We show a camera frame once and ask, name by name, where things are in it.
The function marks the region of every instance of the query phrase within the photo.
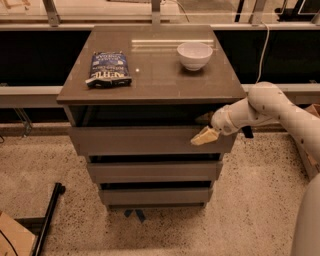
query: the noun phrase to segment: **desk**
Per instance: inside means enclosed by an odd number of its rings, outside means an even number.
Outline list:
[[[181,66],[176,47],[197,40],[214,48],[200,71]],[[93,52],[123,51],[132,84],[88,89]],[[234,136],[193,146],[195,119],[245,97],[210,26],[95,27],[57,101],[70,137],[108,208],[206,205]]]

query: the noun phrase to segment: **speckled floor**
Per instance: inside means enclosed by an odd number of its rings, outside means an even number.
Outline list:
[[[308,178],[285,132],[238,134],[206,208],[147,209],[144,223],[106,210],[64,129],[14,133],[0,128],[0,210],[43,216],[54,183],[66,186],[43,255],[289,255]]]

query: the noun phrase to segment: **white bowl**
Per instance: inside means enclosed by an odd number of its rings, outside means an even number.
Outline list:
[[[204,67],[210,60],[212,48],[199,42],[187,42],[177,48],[181,64],[188,70],[196,71]]]

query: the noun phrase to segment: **drawer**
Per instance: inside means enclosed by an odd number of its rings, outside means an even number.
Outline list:
[[[70,137],[78,155],[149,155],[228,153],[236,135],[193,146],[199,126],[170,127],[72,127]]]
[[[210,201],[212,189],[145,189],[100,190],[103,204],[109,208],[205,205]]]
[[[210,181],[212,187],[222,165],[222,161],[89,163],[87,169],[97,184]]]

